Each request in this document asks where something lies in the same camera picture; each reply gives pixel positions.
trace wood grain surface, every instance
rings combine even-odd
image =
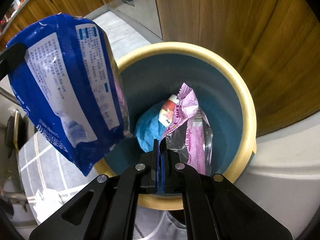
[[[226,59],[246,82],[257,135],[320,109],[320,27],[305,0],[156,0],[164,41]]]

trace wooden cabinet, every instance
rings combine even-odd
[[[0,50],[5,48],[15,34],[38,20],[60,12],[83,17],[111,1],[113,0],[27,0],[3,33]]]
[[[320,23],[305,0],[156,0],[164,41],[200,45],[241,74],[258,135],[320,109]]]

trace white label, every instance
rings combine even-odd
[[[119,126],[119,120],[110,91],[108,72],[99,32],[96,25],[92,23],[76,25],[76,32],[91,90],[103,119],[108,129],[111,130]]]
[[[97,140],[71,86],[57,34],[31,46],[25,60],[51,109],[60,117],[71,145]]]

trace blue plastic bag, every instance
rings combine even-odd
[[[152,106],[137,121],[134,136],[144,152],[153,150],[154,139],[160,140],[166,127],[158,121],[159,111],[165,101]]]
[[[47,17],[13,37],[28,47],[9,75],[36,128],[84,175],[129,135],[128,109],[104,31],[65,14]]]

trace barcode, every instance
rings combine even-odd
[[[87,139],[87,133],[85,132],[84,127],[76,121],[67,123],[66,127],[71,141],[76,142],[78,140]]]
[[[201,116],[200,108],[198,108],[198,111],[197,111],[196,116],[193,119],[193,121],[194,122],[202,122],[202,116]]]

